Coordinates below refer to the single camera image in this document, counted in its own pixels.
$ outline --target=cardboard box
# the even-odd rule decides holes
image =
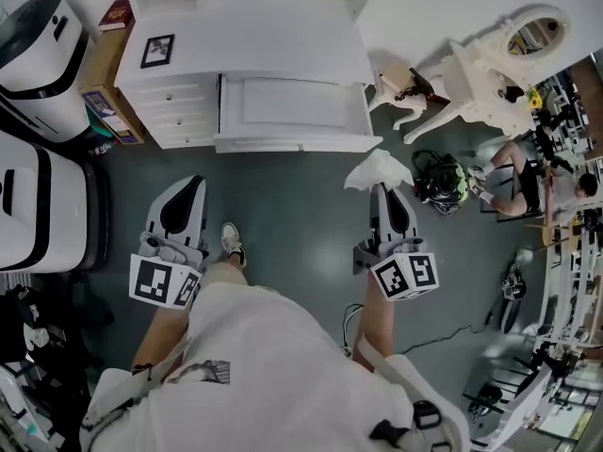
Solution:
[[[141,144],[147,132],[132,106],[113,85],[133,26],[131,23],[126,28],[101,34],[79,87],[86,105],[122,144]]]

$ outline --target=tissue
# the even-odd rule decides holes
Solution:
[[[391,156],[388,151],[375,149],[363,162],[354,168],[346,178],[344,189],[355,187],[364,190],[384,183],[389,191],[398,187],[404,181],[414,186],[413,174],[398,159]]]

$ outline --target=cable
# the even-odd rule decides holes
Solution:
[[[479,330],[473,330],[473,325],[466,325],[464,327],[461,327],[461,328],[457,329],[452,335],[441,336],[440,338],[436,338],[434,340],[429,340],[427,342],[419,343],[418,345],[412,345],[411,347],[408,347],[405,350],[403,350],[400,353],[400,355],[406,355],[409,351],[412,351],[415,348],[425,347],[427,345],[432,345],[434,343],[446,342],[447,340],[451,340],[456,335],[458,335],[461,331],[464,331],[464,330],[471,330],[471,333],[473,333],[474,335],[477,335],[478,333],[482,333],[483,331],[485,331],[488,328],[488,326],[492,322],[492,319],[494,318],[494,311],[493,310],[494,310],[495,306],[497,306],[498,300],[500,298],[502,298],[502,296],[498,295],[497,298],[495,299],[494,303],[490,307],[490,311],[488,312],[488,315],[486,316],[486,319],[483,322],[483,327],[481,327]]]

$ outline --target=open drawer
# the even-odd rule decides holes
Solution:
[[[218,153],[364,153],[373,136],[361,84],[251,78],[222,80]]]

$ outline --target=picture frame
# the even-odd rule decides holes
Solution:
[[[168,65],[171,58],[171,49],[173,47],[174,34],[152,37],[147,40],[142,54],[140,68],[156,67],[158,65]]]

